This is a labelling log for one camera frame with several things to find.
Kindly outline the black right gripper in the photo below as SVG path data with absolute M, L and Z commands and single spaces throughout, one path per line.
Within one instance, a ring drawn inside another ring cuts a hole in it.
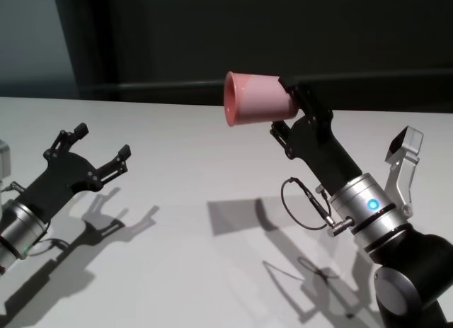
M 310 85 L 294 77 L 279 77 L 278 81 L 305 116 L 290 128 L 283 120 L 272 122 L 270 134 L 287 157 L 303 160 L 332 196 L 361 176 L 362 170 L 337 141 L 332 131 L 333 112 L 317 99 Z

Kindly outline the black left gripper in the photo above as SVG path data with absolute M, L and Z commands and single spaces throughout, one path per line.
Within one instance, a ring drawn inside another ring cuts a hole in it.
M 113 179 L 128 171 L 131 157 L 129 145 L 95 169 L 87 159 L 69 152 L 72 146 L 88 134 L 88 126 L 80 123 L 73 131 L 60 130 L 55 141 L 43 153 L 48 160 L 46 170 L 20 194 L 20 204 L 47 224 L 77 193 L 97 192 Z

